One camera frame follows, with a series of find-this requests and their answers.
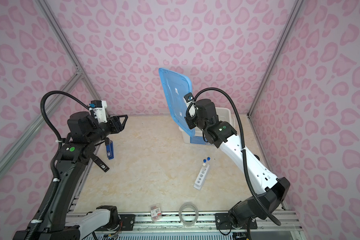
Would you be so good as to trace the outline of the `blue bin lid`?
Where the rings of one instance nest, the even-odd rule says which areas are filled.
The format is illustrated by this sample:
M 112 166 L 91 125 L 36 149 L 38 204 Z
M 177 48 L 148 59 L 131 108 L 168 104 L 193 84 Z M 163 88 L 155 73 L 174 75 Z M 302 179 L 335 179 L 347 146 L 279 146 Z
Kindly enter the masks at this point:
M 159 68 L 158 72 L 172 119 L 187 135 L 193 137 L 195 130 L 189 128 L 185 119 L 187 105 L 184 96 L 193 91 L 190 78 L 165 68 Z

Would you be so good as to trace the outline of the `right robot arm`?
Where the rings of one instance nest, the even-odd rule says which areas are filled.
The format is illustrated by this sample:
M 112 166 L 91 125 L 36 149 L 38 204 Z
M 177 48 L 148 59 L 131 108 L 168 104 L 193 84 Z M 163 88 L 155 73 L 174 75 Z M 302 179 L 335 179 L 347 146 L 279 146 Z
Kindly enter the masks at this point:
M 195 101 L 185 98 L 185 119 L 190 129 L 202 131 L 206 141 L 225 153 L 242 170 L 251 196 L 235 204 L 228 211 L 228 223 L 232 228 L 249 228 L 256 218 L 269 219 L 277 226 L 281 221 L 273 215 L 285 199 L 291 186 L 285 178 L 273 174 L 248 150 L 245 144 L 242 121 L 235 113 L 238 129 L 220 120 L 215 104 L 209 99 Z

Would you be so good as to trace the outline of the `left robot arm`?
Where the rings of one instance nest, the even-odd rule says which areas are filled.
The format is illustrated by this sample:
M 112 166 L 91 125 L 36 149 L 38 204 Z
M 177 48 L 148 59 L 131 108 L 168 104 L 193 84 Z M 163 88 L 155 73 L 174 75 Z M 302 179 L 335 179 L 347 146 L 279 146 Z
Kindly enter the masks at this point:
M 27 228 L 17 231 L 15 240 L 81 240 L 98 228 L 120 229 L 115 206 L 100 206 L 76 223 L 66 224 L 72 197 L 88 163 L 93 161 L 103 171 L 109 167 L 95 155 L 100 142 L 124 130 L 128 116 L 109 117 L 99 123 L 89 112 L 77 112 L 67 121 L 70 129 L 63 146 L 52 160 L 53 179 L 47 193 Z

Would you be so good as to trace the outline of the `white plastic storage bin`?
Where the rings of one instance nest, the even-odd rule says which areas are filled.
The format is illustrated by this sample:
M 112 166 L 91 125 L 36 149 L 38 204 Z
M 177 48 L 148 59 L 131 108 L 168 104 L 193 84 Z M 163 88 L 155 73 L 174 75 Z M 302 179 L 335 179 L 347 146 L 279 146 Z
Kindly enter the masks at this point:
M 235 127 L 235 121 L 233 120 L 231 111 L 228 108 L 216 107 L 216 112 L 220 121 L 228 122 L 231 126 Z M 211 146 L 210 143 L 204 141 L 203 132 L 197 127 L 192 129 L 192 131 L 195 131 L 193 137 L 189 136 L 181 127 L 179 127 L 179 131 L 181 132 L 183 141 L 186 144 Z

